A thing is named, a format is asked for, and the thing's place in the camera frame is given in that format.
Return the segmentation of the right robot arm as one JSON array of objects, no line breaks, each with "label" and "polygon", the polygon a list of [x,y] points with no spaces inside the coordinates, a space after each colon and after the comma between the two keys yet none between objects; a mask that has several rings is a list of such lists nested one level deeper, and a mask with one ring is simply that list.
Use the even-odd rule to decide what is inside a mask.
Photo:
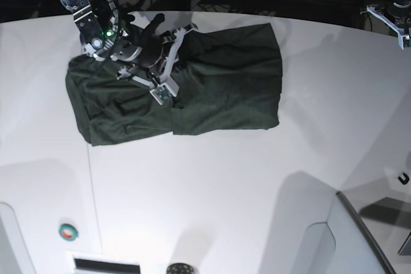
[{"label": "right robot arm", "polygon": [[80,32],[83,52],[99,62],[112,60],[143,69],[166,58],[164,41],[155,34],[164,22],[156,15],[145,28],[132,24],[129,10],[116,0],[60,0]]}]

